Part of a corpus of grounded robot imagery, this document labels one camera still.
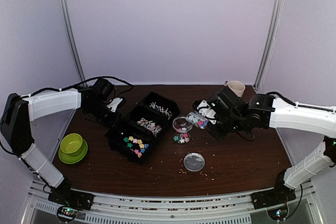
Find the metal scoop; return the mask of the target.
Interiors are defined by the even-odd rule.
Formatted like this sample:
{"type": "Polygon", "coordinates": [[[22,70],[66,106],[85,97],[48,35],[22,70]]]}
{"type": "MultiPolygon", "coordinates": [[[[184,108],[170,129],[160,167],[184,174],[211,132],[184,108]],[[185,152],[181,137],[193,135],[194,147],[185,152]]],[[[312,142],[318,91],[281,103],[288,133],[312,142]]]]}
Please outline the metal scoop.
{"type": "Polygon", "coordinates": [[[186,120],[192,123],[195,127],[202,129],[202,130],[206,129],[208,126],[208,119],[196,111],[190,112],[186,116],[186,120]]]}

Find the clear plastic jar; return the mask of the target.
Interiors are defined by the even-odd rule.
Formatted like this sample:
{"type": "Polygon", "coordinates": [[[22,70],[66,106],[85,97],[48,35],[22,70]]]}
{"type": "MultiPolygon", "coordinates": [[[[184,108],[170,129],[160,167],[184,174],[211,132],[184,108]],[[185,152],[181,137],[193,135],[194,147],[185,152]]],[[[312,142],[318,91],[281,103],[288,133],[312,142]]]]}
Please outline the clear plastic jar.
{"type": "Polygon", "coordinates": [[[190,130],[193,124],[186,119],[186,116],[177,116],[172,123],[175,133],[173,135],[173,141],[178,144],[187,144],[191,140],[190,130]]]}

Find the black three-compartment candy tray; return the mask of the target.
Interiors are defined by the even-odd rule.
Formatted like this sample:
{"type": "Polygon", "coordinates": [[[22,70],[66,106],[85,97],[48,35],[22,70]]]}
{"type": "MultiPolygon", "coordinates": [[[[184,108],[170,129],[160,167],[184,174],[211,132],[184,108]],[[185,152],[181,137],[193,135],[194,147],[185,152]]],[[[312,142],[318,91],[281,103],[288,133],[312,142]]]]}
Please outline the black three-compartment candy tray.
{"type": "Polygon", "coordinates": [[[111,150],[142,165],[154,153],[179,114],[174,100],[150,92],[105,137],[111,150]]]}

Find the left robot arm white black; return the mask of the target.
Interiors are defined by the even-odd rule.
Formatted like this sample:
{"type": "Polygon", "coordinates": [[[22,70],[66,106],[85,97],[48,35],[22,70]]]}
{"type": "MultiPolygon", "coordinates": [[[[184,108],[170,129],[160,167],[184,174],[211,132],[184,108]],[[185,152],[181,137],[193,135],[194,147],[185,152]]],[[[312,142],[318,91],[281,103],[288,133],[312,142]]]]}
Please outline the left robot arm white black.
{"type": "Polygon", "coordinates": [[[70,183],[37,147],[32,136],[32,123],[64,111],[81,109],[104,127],[113,127],[121,118],[119,109],[125,104],[122,94],[115,95],[110,76],[91,78],[93,85],[84,82],[65,88],[42,88],[26,95],[8,96],[1,117],[1,135],[10,146],[9,154],[21,160],[30,171],[48,186],[64,205],[71,205],[76,197],[70,183]]]}

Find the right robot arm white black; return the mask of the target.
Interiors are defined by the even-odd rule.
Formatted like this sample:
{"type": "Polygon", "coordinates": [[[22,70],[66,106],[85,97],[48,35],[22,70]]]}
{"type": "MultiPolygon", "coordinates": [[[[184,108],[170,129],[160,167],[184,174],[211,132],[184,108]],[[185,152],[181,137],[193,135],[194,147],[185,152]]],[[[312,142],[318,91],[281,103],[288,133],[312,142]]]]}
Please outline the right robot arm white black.
{"type": "Polygon", "coordinates": [[[294,129],[323,135],[322,142],[302,161],[278,175],[269,192],[279,204],[303,182],[326,167],[335,166],[335,107],[293,102],[276,91],[256,94],[245,102],[229,87],[222,87],[208,100],[196,100],[195,112],[209,120],[208,133],[221,141],[227,134],[253,135],[254,128],[294,129]]]}

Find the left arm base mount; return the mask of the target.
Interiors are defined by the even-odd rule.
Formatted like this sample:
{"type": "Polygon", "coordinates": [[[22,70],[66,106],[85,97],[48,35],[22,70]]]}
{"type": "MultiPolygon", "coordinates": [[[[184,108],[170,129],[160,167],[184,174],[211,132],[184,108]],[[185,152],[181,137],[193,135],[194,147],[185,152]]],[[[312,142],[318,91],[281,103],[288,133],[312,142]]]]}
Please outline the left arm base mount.
{"type": "Polygon", "coordinates": [[[51,187],[48,200],[79,210],[90,210],[94,195],[72,189],[71,183],[65,180],[58,187],[51,187]]]}

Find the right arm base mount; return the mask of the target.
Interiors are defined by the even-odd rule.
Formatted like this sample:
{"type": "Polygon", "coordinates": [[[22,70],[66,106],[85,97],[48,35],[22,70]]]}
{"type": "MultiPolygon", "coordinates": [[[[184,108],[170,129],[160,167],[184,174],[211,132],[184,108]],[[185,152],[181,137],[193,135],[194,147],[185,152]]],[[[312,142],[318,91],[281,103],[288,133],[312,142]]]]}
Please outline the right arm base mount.
{"type": "Polygon", "coordinates": [[[254,209],[285,204],[296,199],[295,187],[286,186],[283,180],[275,182],[272,189],[258,191],[250,195],[254,209]]]}

